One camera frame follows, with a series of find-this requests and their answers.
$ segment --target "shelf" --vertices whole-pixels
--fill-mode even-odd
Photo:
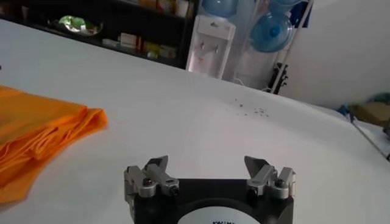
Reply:
[[[47,27],[44,27],[44,26],[27,24],[27,23],[20,23],[20,22],[14,21],[12,19],[6,18],[6,17],[4,17],[2,15],[0,15],[0,19],[4,19],[4,20],[7,20],[7,21],[10,21],[10,22],[13,22],[13,23],[20,24],[22,26],[27,26],[27,27],[30,27],[30,28],[33,28],[33,29],[37,29],[37,30],[40,30],[40,31],[44,31],[44,32],[47,32],[47,33],[51,33],[51,34],[54,34],[54,35],[65,37],[65,38],[68,38],[68,39],[80,41],[80,42],[83,42],[83,43],[86,43],[86,44],[90,44],[90,45],[94,45],[94,46],[97,46],[97,47],[102,47],[102,48],[109,49],[109,50],[116,51],[116,52],[120,52],[120,53],[123,53],[123,54],[136,56],[136,57],[139,57],[139,58],[147,59],[147,60],[150,60],[150,61],[155,61],[155,62],[158,62],[158,63],[161,63],[161,64],[170,65],[170,66],[173,66],[173,67],[178,67],[178,62],[177,62],[178,60],[177,59],[169,59],[169,58],[163,58],[163,57],[153,59],[153,58],[148,58],[145,53],[136,51],[134,49],[114,48],[114,47],[105,46],[105,45],[102,44],[102,38],[99,38],[99,37],[80,37],[80,36],[73,35],[73,34],[70,34],[70,33],[65,33],[65,32],[61,32],[61,31],[55,30],[55,29],[50,29],[50,28],[47,28]]]
[[[137,8],[138,10],[144,10],[146,12],[151,12],[151,13],[154,13],[154,14],[160,15],[160,16],[166,16],[168,18],[177,19],[177,20],[183,21],[183,22],[186,20],[186,18],[184,18],[184,17],[173,15],[173,14],[168,13],[168,12],[162,12],[162,11],[159,11],[157,9],[148,8],[148,7],[145,7],[143,5],[139,5],[137,3],[134,3],[131,0],[112,0],[112,2],[117,3],[117,4],[124,4],[124,5],[127,5],[129,7]]]

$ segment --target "white label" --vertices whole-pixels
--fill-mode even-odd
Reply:
[[[228,207],[206,207],[184,215],[177,224],[260,224],[250,215]]]

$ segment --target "green object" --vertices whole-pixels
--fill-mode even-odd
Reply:
[[[101,27],[76,16],[64,16],[58,22],[65,26],[65,28],[72,32],[83,36],[92,36],[100,32]]]

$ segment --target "black shelf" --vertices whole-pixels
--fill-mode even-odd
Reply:
[[[128,0],[16,0],[16,4],[25,5],[33,19],[14,19],[13,22],[60,35],[84,43],[114,50],[124,54],[156,61],[185,69],[190,48],[191,36],[199,0],[189,0],[194,6],[193,15],[183,18],[161,12]],[[80,37],[67,31],[57,30],[48,24],[48,20],[60,19],[65,15],[85,18],[92,23],[104,25],[103,30],[94,37]],[[141,37],[144,41],[176,47],[177,58],[151,59],[143,52],[104,46],[102,39],[117,40],[121,33]]]
[[[162,11],[159,11],[157,9],[148,8],[148,7],[145,7],[143,5],[139,5],[137,3],[133,3],[133,2],[131,2],[129,0],[112,0],[112,3],[118,4],[118,5],[126,5],[128,7],[134,7],[137,10],[142,10],[142,11],[144,11],[146,13],[150,12],[150,13],[160,14],[160,16],[165,16],[167,18],[177,19],[179,21],[182,21],[183,23],[184,23],[184,20],[186,20],[186,18],[184,18],[184,17],[173,15],[173,14],[167,13],[167,12],[162,12]]]
[[[37,30],[40,30],[40,31],[44,31],[44,32],[47,32],[47,33],[51,33],[51,34],[60,36],[60,37],[65,37],[65,38],[68,38],[68,39],[72,39],[72,40],[75,40],[75,41],[83,42],[83,43],[86,43],[86,44],[94,45],[94,46],[97,46],[97,47],[102,47],[102,48],[113,50],[113,51],[120,52],[120,53],[123,53],[123,54],[128,54],[128,55],[131,55],[131,56],[136,56],[136,57],[147,59],[147,60],[150,60],[150,61],[159,62],[159,63],[170,65],[170,66],[173,66],[173,67],[178,67],[177,60],[175,60],[175,59],[169,59],[169,58],[164,58],[164,57],[148,58],[147,55],[144,52],[140,52],[140,51],[137,51],[135,49],[106,46],[106,45],[102,44],[102,38],[99,38],[99,37],[81,37],[81,36],[77,36],[75,34],[61,32],[59,30],[50,29],[50,28],[47,28],[47,27],[44,27],[44,26],[38,26],[38,25],[33,25],[33,24],[28,24],[28,23],[19,23],[19,22],[16,22],[15,20],[6,18],[6,17],[4,17],[2,15],[0,15],[0,19],[4,19],[4,20],[7,20],[7,21],[10,21],[10,22],[13,22],[13,23],[17,23],[17,24],[20,24],[20,25],[23,25],[23,26],[27,26],[27,27],[30,27],[30,28],[33,28],[33,29],[37,29]]]

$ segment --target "white wall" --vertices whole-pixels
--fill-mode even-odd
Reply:
[[[280,94],[336,108],[390,92],[389,10],[389,0],[315,0]]]

